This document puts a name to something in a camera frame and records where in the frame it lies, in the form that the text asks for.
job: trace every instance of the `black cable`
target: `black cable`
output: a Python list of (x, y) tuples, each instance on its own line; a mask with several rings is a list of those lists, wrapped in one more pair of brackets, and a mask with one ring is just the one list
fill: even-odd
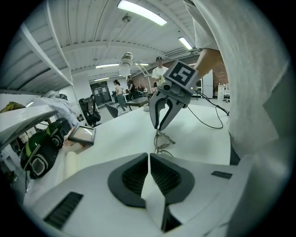
[(190, 112), (202, 123), (202, 124), (204, 124), (204, 125), (206, 125), (206, 126), (208, 126), (208, 127), (210, 127), (210, 128), (214, 128), (214, 129), (222, 129), (223, 128), (223, 123), (222, 123), (222, 121), (221, 121), (221, 119), (220, 119), (220, 117), (219, 117), (219, 115), (218, 115), (218, 111), (217, 111), (217, 107), (215, 106), (215, 109), (216, 109), (216, 113), (217, 113), (217, 116), (218, 116), (218, 119), (220, 120), (220, 122), (221, 122), (221, 124), (222, 124), (222, 127), (220, 127), (220, 128), (216, 128), (216, 127), (212, 127), (212, 126), (210, 126), (210, 125), (207, 125), (207, 124), (205, 124), (203, 121), (201, 121), (196, 115), (195, 115), (195, 113), (194, 112), (192, 112), (192, 110), (189, 108), (189, 106), (187, 107), (189, 110), (190, 110)]
[(196, 93), (200, 94), (202, 97), (204, 97), (209, 103), (211, 103), (212, 105), (214, 105), (215, 107), (218, 107), (219, 109), (221, 109), (223, 112), (225, 112), (227, 114), (227, 116), (229, 117), (229, 111), (227, 111), (226, 109), (222, 108), (219, 105), (214, 104), (212, 101), (210, 101), (210, 99), (203, 93), (199, 92), (199, 91), (195, 91)]
[(163, 152), (163, 151), (165, 151), (165, 152), (167, 152), (168, 154), (170, 154), (170, 156), (172, 156), (172, 157), (174, 157), (170, 152), (168, 152), (167, 150), (161, 150), (161, 151), (159, 151), (160, 153), (161, 152)]
[(25, 171), (25, 173), (26, 173), (26, 178), (25, 178), (25, 193), (26, 193), (27, 192), (27, 189), (28, 189), (28, 183), (27, 183), (28, 176), (27, 176), (27, 171)]

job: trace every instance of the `white fabric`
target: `white fabric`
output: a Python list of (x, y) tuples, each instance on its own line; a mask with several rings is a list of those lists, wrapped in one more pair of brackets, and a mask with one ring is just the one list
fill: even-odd
[(65, 118), (71, 125), (76, 126), (79, 121), (76, 112), (72, 109), (71, 103), (65, 99), (58, 98), (35, 98), (32, 106), (49, 105), (57, 110), (58, 118)]
[(248, 1), (184, 0), (196, 47), (220, 50), (230, 84), (229, 132), (244, 155), (278, 138), (263, 108), (290, 63), (268, 19)]
[(162, 68), (156, 67), (152, 71), (152, 78), (159, 78), (160, 75), (164, 75), (164, 73), (168, 70), (168, 68), (162, 66)]

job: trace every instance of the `table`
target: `table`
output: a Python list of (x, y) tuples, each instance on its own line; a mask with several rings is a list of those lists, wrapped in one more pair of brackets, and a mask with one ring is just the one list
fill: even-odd
[(142, 107), (143, 105), (147, 104), (148, 98), (147, 97), (140, 97), (131, 101), (128, 101), (125, 103), (125, 105), (127, 105), (129, 107), (129, 109), (132, 111), (132, 109), (130, 108), (131, 106), (136, 106), (136, 107)]
[[(189, 107), (203, 122), (215, 127), (221, 125), (215, 108), (195, 105)], [(168, 107), (160, 112), (160, 120), (166, 111)], [(176, 142), (166, 150), (174, 157), (189, 161), (229, 165), (230, 137), (227, 116), (223, 111), (217, 111), (224, 124), (224, 128), (220, 130), (211, 129), (200, 123), (189, 109), (181, 109), (163, 130)], [(155, 129), (150, 114), (141, 108), (114, 118), (96, 127), (94, 146), (78, 154), (79, 170), (123, 156), (143, 152), (150, 154), (155, 150), (154, 136)], [(38, 198), (63, 181), (64, 157), (65, 152), (60, 149), (53, 168), (41, 179), (30, 181), (24, 199), (26, 206), (33, 205)], [(148, 174), (142, 196), (147, 195), (155, 185), (152, 176)]]

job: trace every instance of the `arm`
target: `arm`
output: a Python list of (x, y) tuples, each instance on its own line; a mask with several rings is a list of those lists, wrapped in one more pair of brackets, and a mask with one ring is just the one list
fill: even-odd
[(133, 85), (134, 85), (134, 82), (132, 81), (132, 82), (130, 83), (129, 91), (133, 88)]
[(219, 62), (221, 59), (221, 53), (218, 50), (203, 49), (200, 54), (194, 69), (198, 71), (198, 79), (200, 80), (204, 75)]

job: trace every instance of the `ceiling light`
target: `ceiling light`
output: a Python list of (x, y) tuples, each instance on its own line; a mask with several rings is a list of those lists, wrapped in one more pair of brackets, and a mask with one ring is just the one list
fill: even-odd
[(100, 80), (106, 80), (106, 79), (109, 79), (109, 77), (105, 77), (105, 78), (101, 78), (101, 79), (96, 79), (94, 81), (100, 81)]
[(118, 66), (119, 63), (115, 63), (115, 64), (107, 64), (107, 65), (99, 65), (96, 66), (97, 69), (101, 69), (101, 68), (106, 68), (106, 67), (112, 67), (112, 66)]
[(185, 40), (184, 37), (180, 37), (179, 41), (181, 41), (181, 43), (188, 49), (188, 50), (192, 50), (191, 45), (187, 42), (187, 40)]
[(31, 104), (33, 104), (33, 102), (31, 102), (30, 104), (28, 104), (26, 107), (29, 107)]
[(167, 23), (167, 21), (165, 21), (163, 18), (161, 18), (160, 16), (156, 15), (155, 13), (147, 10), (146, 8), (141, 7), (137, 4), (125, 1), (125, 0), (120, 1), (117, 8), (129, 11), (129, 12), (133, 12), (135, 14), (146, 17), (149, 20), (152, 20), (159, 25), (165, 25)]

